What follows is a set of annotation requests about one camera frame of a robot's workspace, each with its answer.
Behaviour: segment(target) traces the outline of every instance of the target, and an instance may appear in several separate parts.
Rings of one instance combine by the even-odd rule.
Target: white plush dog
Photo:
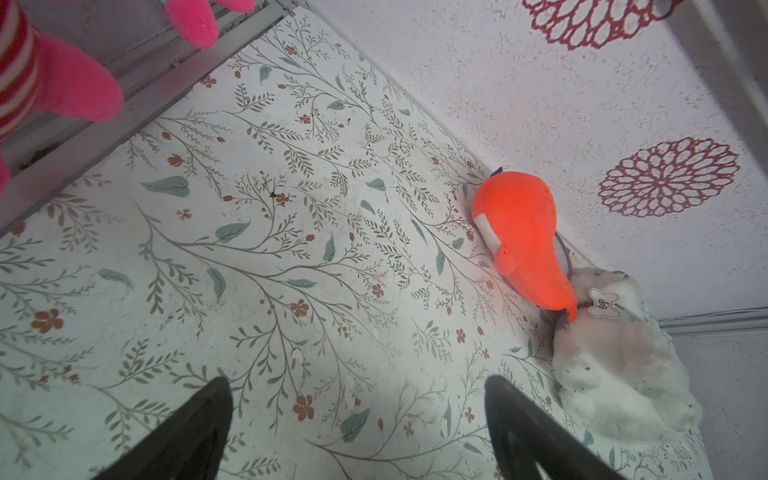
[[[673,443],[701,421],[701,407],[670,340],[643,314],[623,272],[574,270],[576,320],[554,333],[554,375],[563,408],[619,442]]]

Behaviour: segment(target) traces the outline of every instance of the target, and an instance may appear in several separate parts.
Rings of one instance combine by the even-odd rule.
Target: black object
[[[214,480],[231,421],[230,385],[213,379],[94,480]]]
[[[502,376],[485,382],[485,415],[507,480],[541,480],[537,463],[553,480],[622,480]]]

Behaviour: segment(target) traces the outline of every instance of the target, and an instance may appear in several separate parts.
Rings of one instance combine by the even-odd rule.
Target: pink stuffed animal leg
[[[5,185],[11,180],[11,172],[5,166],[5,161],[0,157],[0,192],[5,189]]]
[[[256,0],[214,0],[214,3],[239,13],[248,13],[256,8]]]
[[[35,107],[67,117],[106,121],[123,106],[123,91],[106,68],[75,47],[41,33],[40,96]]]
[[[164,10],[170,24],[195,48],[211,48],[216,44],[219,27],[208,0],[168,0]]]

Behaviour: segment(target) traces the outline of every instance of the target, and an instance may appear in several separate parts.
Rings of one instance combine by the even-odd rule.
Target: white wall
[[[764,304],[768,183],[704,83],[708,72],[723,67],[712,63],[717,46],[693,42],[701,58],[692,65],[670,30],[677,17],[684,28],[696,18],[693,2],[633,38],[572,50],[531,27],[524,4],[542,2],[577,3],[312,0],[310,6],[487,166],[513,164],[542,177],[561,225],[571,225],[564,233],[593,260],[602,256],[637,277],[657,317]],[[685,137],[728,145],[740,166],[734,182],[699,206],[662,217],[627,217],[601,203],[600,182],[622,159]]]
[[[768,332],[675,336],[701,402],[701,435],[716,480],[768,470]]]

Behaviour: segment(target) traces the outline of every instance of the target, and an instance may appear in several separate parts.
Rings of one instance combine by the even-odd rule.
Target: textured wall
[[[676,336],[674,344],[704,408],[701,435],[714,478],[765,478],[768,332]]]
[[[768,135],[740,136],[729,116],[762,125],[765,68],[740,96],[692,2],[603,3],[310,2],[489,167],[546,180],[574,242],[637,277],[657,316],[763,304]],[[658,203],[643,209],[647,190]]]

